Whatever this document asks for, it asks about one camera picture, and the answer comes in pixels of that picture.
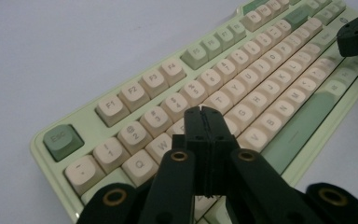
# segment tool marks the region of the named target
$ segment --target white table surface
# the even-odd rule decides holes
[[[358,9],[357,0],[348,5]],[[226,21],[240,0],[0,0],[0,223],[71,223],[33,135]],[[297,188],[358,197],[358,102]]]

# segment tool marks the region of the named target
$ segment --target escape key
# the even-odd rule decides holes
[[[80,136],[69,124],[58,125],[45,133],[43,142],[55,161],[61,161],[84,145]]]

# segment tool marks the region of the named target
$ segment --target keyboard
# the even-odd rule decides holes
[[[98,189],[157,172],[183,112],[219,110],[240,146],[290,184],[358,97],[358,56],[336,34],[358,17],[341,0],[255,0],[192,44],[37,133],[31,152],[76,222]],[[197,223],[229,223],[225,197],[196,196]]]

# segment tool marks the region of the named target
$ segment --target keycap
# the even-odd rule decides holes
[[[237,79],[231,79],[222,87],[221,91],[231,99],[234,105],[239,102],[247,93],[245,86]]]
[[[101,99],[96,112],[108,127],[112,127],[130,114],[130,110],[115,94],[106,95]]]
[[[67,124],[58,125],[46,132],[43,143],[55,161],[61,161],[84,145],[75,129]]]
[[[65,169],[65,176],[78,195],[82,195],[104,177],[103,170],[91,155],[72,162]]]
[[[209,223],[231,223],[227,209],[226,197],[221,197],[217,203],[207,212],[205,219]]]
[[[168,96],[162,103],[161,108],[170,116],[173,122],[179,120],[184,112],[190,108],[187,99],[179,92]]]
[[[169,58],[162,62],[160,72],[165,76],[170,86],[186,76],[180,61],[174,58]]]
[[[260,151],[283,176],[302,174],[330,134],[326,130],[338,124],[327,115],[337,113],[331,109],[349,87],[358,89],[358,56],[343,59],[335,43],[344,19],[356,15],[340,15],[343,1],[298,2],[251,1],[230,21],[38,135],[33,154],[51,171],[48,180],[65,196],[73,221],[103,186],[138,187],[154,176],[172,136],[184,134],[183,114],[191,106],[217,108],[241,147]],[[62,137],[61,125],[76,146],[59,144],[53,155],[55,143],[48,139]],[[78,185],[66,170],[80,159],[90,177]],[[225,198],[218,199],[195,198],[198,223],[229,223]]]
[[[157,162],[161,163],[164,154],[172,149],[172,139],[167,133],[162,133],[145,147],[146,151]]]
[[[185,51],[181,59],[196,70],[208,62],[208,54],[200,44],[194,44]]]
[[[130,82],[124,85],[118,94],[118,98],[120,98],[130,112],[138,109],[150,100],[150,97],[138,82]]]
[[[150,98],[158,96],[169,88],[165,77],[156,69],[144,73],[139,83],[144,87]]]
[[[238,71],[242,71],[251,63],[249,56],[241,49],[235,49],[227,58],[237,67]]]
[[[157,172],[158,166],[149,154],[141,149],[125,161],[122,168],[135,186],[139,187]]]
[[[246,37],[246,29],[239,21],[230,23],[227,28],[234,35],[235,43]]]
[[[241,132],[247,127],[254,119],[255,113],[252,108],[245,104],[237,104],[225,115],[228,119],[237,124]]]
[[[197,81],[191,80],[179,91],[190,103],[190,106],[199,105],[208,96],[205,88]]]
[[[204,104],[220,111],[222,114],[226,114],[226,112],[228,112],[234,105],[229,97],[222,91],[216,91],[205,100]]]
[[[195,196],[194,218],[199,220],[216,201],[217,199],[215,197]]]
[[[253,32],[263,24],[263,19],[256,11],[250,11],[241,19],[241,22],[246,29]]]
[[[115,137],[106,139],[92,151],[95,160],[109,174],[126,161],[130,154]]]
[[[336,64],[341,60],[342,58],[337,58]],[[296,112],[296,119],[289,120],[262,151],[262,155],[270,164],[276,167],[275,169],[278,173],[281,173],[285,169],[285,167],[282,166],[282,162],[291,161],[293,159],[342,96],[342,91],[339,91],[341,93],[340,95],[336,95],[336,91],[330,91],[334,89],[332,88],[334,82],[332,86],[332,83],[328,80],[334,81],[335,77],[340,77],[341,71],[345,73],[348,72],[346,69],[341,70],[341,68],[346,67],[358,68],[358,64],[353,66],[349,58],[345,59],[338,69],[330,75],[330,78],[325,81],[324,87],[321,87],[312,94],[309,100]],[[358,69],[356,69],[356,71],[351,70],[351,73],[357,77]],[[278,157],[277,155],[281,153],[284,153],[286,156]]]
[[[223,79],[213,69],[205,70],[197,81],[202,84],[208,95],[220,89],[223,86]]]
[[[237,68],[228,59],[220,60],[213,69],[220,75],[224,83],[228,82],[237,75]]]
[[[118,133],[117,138],[131,155],[138,152],[152,140],[152,136],[139,121],[133,121],[125,125]]]
[[[160,106],[151,107],[139,121],[154,138],[172,125],[171,118]]]
[[[201,40],[200,44],[206,50],[209,60],[222,52],[222,44],[214,35],[205,37],[203,40]]]
[[[222,44],[222,50],[228,49],[235,43],[234,34],[232,34],[227,27],[218,29],[214,36]]]

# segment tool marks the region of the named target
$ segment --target gray-green keycap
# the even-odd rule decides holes
[[[84,145],[74,128],[68,124],[59,125],[45,133],[43,142],[55,161],[61,161]]]
[[[302,23],[307,21],[308,11],[303,7],[298,7],[291,13],[287,14],[284,19],[290,23],[292,30],[297,29]]]

